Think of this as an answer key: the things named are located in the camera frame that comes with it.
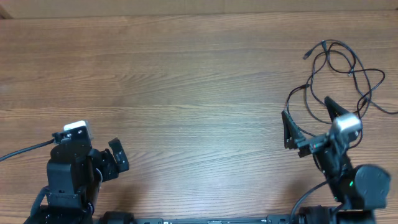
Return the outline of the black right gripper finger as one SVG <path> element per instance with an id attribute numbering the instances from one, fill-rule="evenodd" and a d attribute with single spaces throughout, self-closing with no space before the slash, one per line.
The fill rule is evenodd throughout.
<path id="1" fill-rule="evenodd" d="M 286 110 L 281 112 L 281 116 L 284 125 L 284 147 L 297 149 L 297 144 L 304 141 L 305 137 Z"/>
<path id="2" fill-rule="evenodd" d="M 348 110 L 344 109 L 334 100 L 332 100 L 329 96 L 325 97 L 324 104 L 328 110 L 328 114 L 330 116 L 331 121 L 334 121 L 339 116 L 349 113 Z"/>

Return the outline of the thin black cable silver plug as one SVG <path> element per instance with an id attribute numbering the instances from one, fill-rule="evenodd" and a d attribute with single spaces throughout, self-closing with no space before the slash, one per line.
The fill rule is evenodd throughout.
<path id="1" fill-rule="evenodd" d="M 346 75 L 353 81 L 360 105 L 377 106 L 373 96 L 386 79 L 385 71 L 380 68 L 366 67 L 358 54 L 341 40 L 322 40 L 305 52 L 302 58 L 307 60 L 311 56 L 313 57 L 312 70 L 305 88 L 317 103 L 325 105 L 315 93 L 315 79 L 324 68 L 327 68 L 333 73 Z"/>

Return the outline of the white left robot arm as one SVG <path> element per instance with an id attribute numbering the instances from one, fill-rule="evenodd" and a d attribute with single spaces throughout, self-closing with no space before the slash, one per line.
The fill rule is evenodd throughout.
<path id="1" fill-rule="evenodd" d="M 96 201 L 103 182 L 129 170 L 118 138 L 103 151 L 93 148 L 86 121 L 54 133 L 47 163 L 48 184 L 36 197 L 27 223 L 165 223 L 162 218 L 135 218 L 128 212 L 106 212 L 95 220 Z"/>

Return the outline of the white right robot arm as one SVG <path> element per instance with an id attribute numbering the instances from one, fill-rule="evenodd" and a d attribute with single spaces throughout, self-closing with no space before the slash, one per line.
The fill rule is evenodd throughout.
<path id="1" fill-rule="evenodd" d="M 315 190 L 313 187 L 294 205 L 289 223 L 375 223 L 374 210 L 385 208 L 391 176 L 372 164 L 353 167 L 347 152 L 351 142 L 361 137 L 363 124 L 358 116 L 350 113 L 330 97 L 325 98 L 331 127 L 325 134 L 306 139 L 284 110 L 284 146 L 298 149 L 300 157 L 312 156 L 319 171 L 325 177 L 322 185 L 328 185 L 337 207 L 301 207 L 300 204 Z"/>

